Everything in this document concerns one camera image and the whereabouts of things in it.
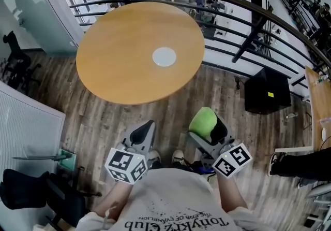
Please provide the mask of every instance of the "green plush toy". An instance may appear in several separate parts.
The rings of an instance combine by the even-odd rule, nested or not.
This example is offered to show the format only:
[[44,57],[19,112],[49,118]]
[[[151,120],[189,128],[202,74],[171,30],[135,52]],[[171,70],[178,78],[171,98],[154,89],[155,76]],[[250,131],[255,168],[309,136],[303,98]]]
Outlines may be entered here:
[[190,123],[189,131],[203,138],[209,137],[217,123],[216,114],[211,108],[202,107]]

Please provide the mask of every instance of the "white cube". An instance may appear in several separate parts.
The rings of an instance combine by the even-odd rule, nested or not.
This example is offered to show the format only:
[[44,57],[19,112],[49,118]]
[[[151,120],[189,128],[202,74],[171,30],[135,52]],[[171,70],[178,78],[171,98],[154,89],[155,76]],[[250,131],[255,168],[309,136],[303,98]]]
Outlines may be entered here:
[[222,153],[213,164],[213,169],[220,172],[226,178],[238,173],[244,166],[252,160],[243,143]]
[[147,171],[143,155],[112,148],[107,157],[105,168],[116,180],[134,184]]

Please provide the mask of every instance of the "white circle on table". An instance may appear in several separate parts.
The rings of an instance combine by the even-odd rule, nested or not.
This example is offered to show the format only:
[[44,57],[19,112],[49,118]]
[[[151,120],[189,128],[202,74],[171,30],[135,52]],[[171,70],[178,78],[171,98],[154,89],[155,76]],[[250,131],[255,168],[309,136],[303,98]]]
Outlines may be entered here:
[[153,52],[153,61],[161,67],[168,67],[176,62],[177,56],[173,49],[161,47]]
[[322,129],[322,140],[323,141],[326,140],[326,129],[325,128]]

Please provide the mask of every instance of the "white sleeve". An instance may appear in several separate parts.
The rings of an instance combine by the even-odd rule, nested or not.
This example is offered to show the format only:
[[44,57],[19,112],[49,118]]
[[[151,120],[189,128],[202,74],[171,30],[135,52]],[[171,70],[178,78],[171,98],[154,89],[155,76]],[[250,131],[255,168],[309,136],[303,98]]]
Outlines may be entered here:
[[79,220],[76,231],[100,231],[110,230],[114,225],[115,220],[107,219],[98,216],[95,212],[89,212],[81,220]]
[[228,215],[232,217],[235,224],[246,231],[274,231],[268,225],[262,223],[255,215],[246,208],[237,207]]

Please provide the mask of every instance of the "white t-shirt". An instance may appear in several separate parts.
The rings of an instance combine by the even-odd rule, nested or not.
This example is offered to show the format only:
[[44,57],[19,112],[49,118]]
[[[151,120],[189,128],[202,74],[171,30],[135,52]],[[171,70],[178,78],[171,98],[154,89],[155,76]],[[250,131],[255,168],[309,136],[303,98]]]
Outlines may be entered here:
[[150,170],[138,181],[118,221],[90,212],[77,231],[273,231],[248,209],[226,214],[200,175],[175,168]]

